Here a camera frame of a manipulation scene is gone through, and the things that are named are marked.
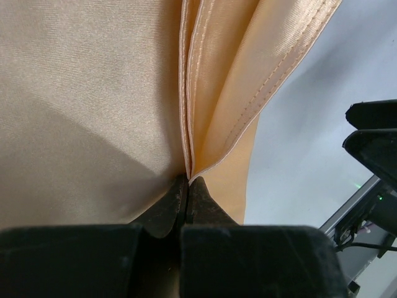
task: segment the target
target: shiny cloth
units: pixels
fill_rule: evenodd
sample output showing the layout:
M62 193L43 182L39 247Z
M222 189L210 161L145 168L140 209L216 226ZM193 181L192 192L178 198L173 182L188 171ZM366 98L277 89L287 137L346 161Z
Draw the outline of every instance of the shiny cloth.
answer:
M255 118L339 2L0 0L0 228L129 222L184 172L242 222Z

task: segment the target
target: stitched seam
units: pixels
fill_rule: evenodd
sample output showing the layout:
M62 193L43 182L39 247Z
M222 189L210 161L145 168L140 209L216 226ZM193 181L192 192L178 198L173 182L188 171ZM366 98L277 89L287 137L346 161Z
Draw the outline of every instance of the stitched seam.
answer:
M223 148L226 146L226 143L228 142L231 134L233 133L233 130L236 128L238 122L241 120L241 118L243 117L244 113L247 111L248 107L252 104L252 102L255 100L255 98L257 97L257 95L260 93L260 91L264 88L265 84L271 79L272 75L280 68L281 64L285 61L285 59L287 58L287 56L291 53L291 51L298 45L298 42L301 40L303 34L306 32L307 28L310 26L310 24L313 22L313 20L315 19L315 17L318 15L319 11L321 10L321 8L324 7L326 0L324 0L322 2L322 4L320 5L319 9L317 9L316 13L314 14L314 16L311 18L310 22L308 23L308 25L306 25L304 31L302 32L302 34L299 36L297 42L292 46L292 48L288 51L288 53L282 58L282 60L278 63L278 65L275 67L274 71L270 74L270 76L265 80L265 82L261 85L261 87L259 88L259 90L257 91L257 93L255 93L255 95L252 97L252 99L248 102L247 106L244 108L243 113L240 115L240 117L238 118L237 122L235 123L235 125L233 126L233 128L231 129L231 132L228 134L228 136L226 137L226 141L225 144L223 145ZM299 53L299 55L295 58L295 62L284 72L282 73L281 77L277 80L277 82L273 85L272 89L267 93L267 95L265 96L265 98L263 98L263 100L261 100L261 102L258 104L258 107L260 107L262 105L263 102L266 102L266 100L269 99L269 97L272 95L272 92L275 88L278 87L279 82L281 82L283 79L285 79L286 74L290 71L290 69L292 69L293 67L296 66L296 64L298 63L298 60L302 57L303 54L305 54L305 51L307 49L307 47L312 43L312 41L316 38L318 31L321 30L321 28L323 27L323 24L327 21L328 16L332 13L332 11L334 10L334 8L337 6L337 3L332 6L329 10L329 12L326 14L326 17L324 18L324 21L322 21L319 24L319 27L317 28L317 30L315 31L315 33L313 34L312 38L309 40L309 42L304 46L303 50ZM240 132L242 131L242 129L244 128L245 124L247 122L249 122L251 119L247 120L243 126L241 127L241 129L239 129L239 131L237 132L236 136L238 136L240 134Z
M192 60L193 60L193 57L196 56L196 54L197 54L197 49L196 49L197 38L196 38L196 36L199 34L200 25L201 25L202 19L203 19L203 13L202 12L206 8L206 3L207 2L204 1L201 11L199 10L199 12L201 12L201 13L200 13L200 17L199 17L198 22L197 22L198 30L195 33L195 35L192 34L192 38L194 39L194 43L192 45L193 51L192 51L192 56L190 57L190 61L188 61L188 63L190 62L190 67L191 67L190 72L189 72L190 78L195 77L195 76L193 76L193 74L195 75L196 72L197 72L197 67L192 68ZM190 98L190 106L191 106L190 119L191 119L191 122L192 122L191 123L192 124L192 127L191 127L192 134L193 134L193 122L194 122L194 97L195 97L195 93L196 93L196 91L193 90L193 94L190 94L190 97L192 97L192 98Z
M188 0L187 1L187 4L186 4L186 7L185 7L185 11L184 11L184 19L185 19L185 21L184 21L184 23L185 23L185 27L186 27L186 23L187 23L187 15L188 15L188 13L189 13L189 5L190 5L190 1ZM187 156L187 163L189 164L189 167L191 168L191 151L190 151L190 144L189 144L189 137L188 137L188 135L187 135L187 114L186 114L186 101L187 101L187 98L186 98L186 79L185 79L185 76L186 76L186 69L185 69L185 66L187 66L187 58L186 58L186 55L185 55L185 51L186 51L186 32L185 32L185 34L184 33L182 33L183 35L185 35L184 36L184 38L182 39L182 55L181 55L181 63L184 63L184 60L186 60L186 64L182 67L182 78L181 78L181 91L182 91L182 98L181 98L181 101L182 101L182 124L181 124L181 128L182 128L182 136L183 136L183 139L184 139L184 145L185 146L187 146L188 148L187 148L187 151L189 152L189 154L187 154L188 156Z
M193 57L196 54L196 50L195 50L195 45L197 43L197 39L195 38L198 34L199 34L199 29L200 29L200 24L202 21L202 11L204 11L205 9L205 4L206 2L201 2L200 6L198 7L198 14L200 14L200 17L198 18L198 22L194 23L194 27L193 27L193 31L192 31L192 36L190 38L190 43L192 40L194 40L194 43L192 46L190 46L189 44L189 53L188 53L188 57L187 57L187 69L189 70L187 73L187 79L186 79L186 86L187 86L187 91L186 91L186 98L187 98L187 93L189 93L190 97L191 97L191 93L190 93L190 84L188 86L188 79L192 79L192 73L194 72L195 69L192 69L192 60ZM194 122L194 105L192 105L192 101L191 98L187 98L187 132L188 132L188 136L189 136L189 146L190 146L190 155L192 157L191 159L191 169L190 169L190 173L189 176L191 176L191 174L193 173L193 168L195 166L195 157L194 157L194 144L193 144L193 122Z
M197 67L195 68L195 76L194 76L194 96L193 96L193 103L192 103L192 122L194 122L194 113L195 113L195 105L196 105L196 97L197 97L197 81L199 80L199 73L200 73L200 67L199 64L201 62L201 58L202 58L202 54L203 54L203 42L204 42L204 37L205 34L207 33L207 25L208 25L208 21L211 18L211 13L212 13L212 9L213 9L213 5L214 5L214 0L211 1L210 3L210 8L208 10L208 14L207 14L207 18L204 21L204 27L202 30L202 34L201 34L201 38L200 38L200 47L198 48L198 57L197 57ZM198 23L198 26L201 24L201 18L202 15L200 16L200 21ZM197 43L197 39L195 40L194 43L194 48L196 46ZM193 135L193 131L194 131L194 125L192 123L192 135Z

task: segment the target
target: white surface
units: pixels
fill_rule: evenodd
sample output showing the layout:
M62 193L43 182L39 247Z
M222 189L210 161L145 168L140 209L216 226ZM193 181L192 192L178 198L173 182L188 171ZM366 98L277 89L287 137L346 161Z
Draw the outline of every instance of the white surface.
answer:
M397 253L390 251L381 259L374 259L356 282L361 286L357 298L396 298Z
M342 149L353 103L397 98L397 1L344 0L260 116L246 224L320 227L371 177Z

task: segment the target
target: black cable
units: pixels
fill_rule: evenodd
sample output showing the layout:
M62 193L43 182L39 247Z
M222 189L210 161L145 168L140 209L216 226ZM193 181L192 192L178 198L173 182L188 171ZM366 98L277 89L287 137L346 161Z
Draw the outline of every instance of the black cable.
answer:
M349 247L364 247L364 248L373 248L375 250L397 251L397 247L394 247L394 246L369 244L369 243L363 243L363 242L353 242L354 238L355 238L353 231L350 231L349 236L350 236L350 238L345 243L335 247L336 251L342 251L345 248L349 248Z
M377 245L377 244L369 244L369 243L362 243L362 242L352 242L350 245L344 247L366 247L366 248L373 248L376 250L387 250L387 251L397 251L397 247L394 246L385 246L385 245Z

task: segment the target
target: fabric fold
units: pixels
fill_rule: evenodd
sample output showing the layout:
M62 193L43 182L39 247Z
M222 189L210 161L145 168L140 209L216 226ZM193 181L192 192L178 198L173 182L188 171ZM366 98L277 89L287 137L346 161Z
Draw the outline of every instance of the fabric fold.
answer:
M242 222L255 118L339 2L0 1L0 228L129 222L185 171Z

